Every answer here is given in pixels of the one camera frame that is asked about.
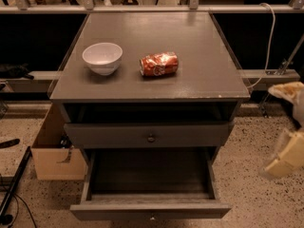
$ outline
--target speckled floor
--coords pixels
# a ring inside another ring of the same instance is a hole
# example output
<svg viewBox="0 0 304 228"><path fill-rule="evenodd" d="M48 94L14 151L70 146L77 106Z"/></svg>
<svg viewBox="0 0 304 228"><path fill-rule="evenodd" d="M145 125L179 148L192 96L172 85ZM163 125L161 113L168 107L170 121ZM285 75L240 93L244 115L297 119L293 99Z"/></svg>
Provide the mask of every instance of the speckled floor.
<svg viewBox="0 0 304 228"><path fill-rule="evenodd" d="M24 151L38 133L48 107L48 103L9 104L8 113L0 120L0 142L12 138L19 138L21 142L12 148L0 149L0 173L3 176L14 173ZM69 205L79 202L82 182L37 180L32 159L28 161L17 194L27 202L37 227L44 228L304 227L304 169L279 180L266 180L258 174L274 152L282 129L295 129L281 104L268 104L267 110L269 119L262 117L257 104L244 104L237 113L236 125L228 142L220 149L213 164L219 198L233 206L223 219L79 221L69 212ZM13 199L8 213L15 216L16 212L17 203ZM34 227L20 201L19 215L13 227Z"/></svg>

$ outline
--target gray cabinet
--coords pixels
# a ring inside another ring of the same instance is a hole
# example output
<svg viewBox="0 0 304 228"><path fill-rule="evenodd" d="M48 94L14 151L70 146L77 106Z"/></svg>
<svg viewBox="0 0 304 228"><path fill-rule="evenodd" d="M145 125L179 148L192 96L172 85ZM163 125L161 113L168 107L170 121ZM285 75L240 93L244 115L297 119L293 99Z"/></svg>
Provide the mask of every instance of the gray cabinet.
<svg viewBox="0 0 304 228"><path fill-rule="evenodd" d="M82 51L114 42L123 60L91 72ZM144 78L139 59L175 51L177 73ZM249 93L205 12L92 13L51 100L88 164L78 219L218 219L212 162Z"/></svg>

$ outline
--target brown box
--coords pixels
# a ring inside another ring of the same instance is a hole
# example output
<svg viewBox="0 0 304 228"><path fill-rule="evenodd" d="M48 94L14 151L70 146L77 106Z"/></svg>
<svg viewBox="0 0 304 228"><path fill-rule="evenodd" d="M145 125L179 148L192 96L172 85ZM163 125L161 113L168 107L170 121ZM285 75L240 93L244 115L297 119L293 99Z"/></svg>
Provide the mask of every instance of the brown box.
<svg viewBox="0 0 304 228"><path fill-rule="evenodd" d="M53 104L31 148L38 180L83 180L87 166L79 149L71 150L70 161L63 162L68 149L60 148L64 120Z"/></svg>

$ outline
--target soda can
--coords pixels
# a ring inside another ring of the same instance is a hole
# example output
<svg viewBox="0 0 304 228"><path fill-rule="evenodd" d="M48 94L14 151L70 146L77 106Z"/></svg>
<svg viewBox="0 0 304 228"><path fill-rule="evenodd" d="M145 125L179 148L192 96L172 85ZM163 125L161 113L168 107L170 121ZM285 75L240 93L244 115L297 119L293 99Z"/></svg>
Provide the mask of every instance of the soda can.
<svg viewBox="0 0 304 228"><path fill-rule="evenodd" d="M141 58L142 76L161 76L178 70L179 60L175 52L150 54Z"/></svg>

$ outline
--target white bowl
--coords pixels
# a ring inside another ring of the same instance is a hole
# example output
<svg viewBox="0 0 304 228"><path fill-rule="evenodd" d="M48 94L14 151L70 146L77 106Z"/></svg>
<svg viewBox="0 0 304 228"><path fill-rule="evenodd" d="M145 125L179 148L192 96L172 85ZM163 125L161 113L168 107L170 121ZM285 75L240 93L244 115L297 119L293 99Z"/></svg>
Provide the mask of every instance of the white bowl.
<svg viewBox="0 0 304 228"><path fill-rule="evenodd" d="M86 48L83 59L87 66L101 75L113 73L121 64L123 50L113 43L98 43Z"/></svg>

